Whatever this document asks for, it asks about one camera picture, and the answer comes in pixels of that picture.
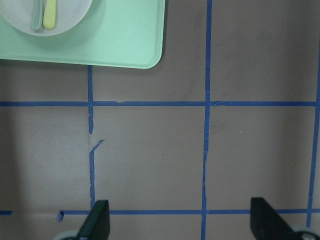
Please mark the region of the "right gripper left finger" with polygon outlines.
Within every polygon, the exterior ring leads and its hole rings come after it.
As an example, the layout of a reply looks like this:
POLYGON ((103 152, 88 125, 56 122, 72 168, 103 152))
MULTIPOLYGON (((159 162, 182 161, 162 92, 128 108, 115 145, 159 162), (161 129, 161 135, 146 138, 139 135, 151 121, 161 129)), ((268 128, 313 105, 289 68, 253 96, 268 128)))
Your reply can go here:
POLYGON ((85 219, 77 240, 108 240, 110 236, 110 208, 108 200, 98 200, 85 219))

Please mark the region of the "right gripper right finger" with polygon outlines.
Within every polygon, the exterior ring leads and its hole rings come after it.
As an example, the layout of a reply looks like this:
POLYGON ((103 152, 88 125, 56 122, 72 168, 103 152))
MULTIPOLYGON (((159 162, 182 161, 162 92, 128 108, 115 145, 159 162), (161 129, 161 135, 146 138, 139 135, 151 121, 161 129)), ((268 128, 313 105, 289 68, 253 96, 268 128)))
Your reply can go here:
POLYGON ((250 200, 250 230, 256 240, 297 240, 286 221, 262 197, 250 200))

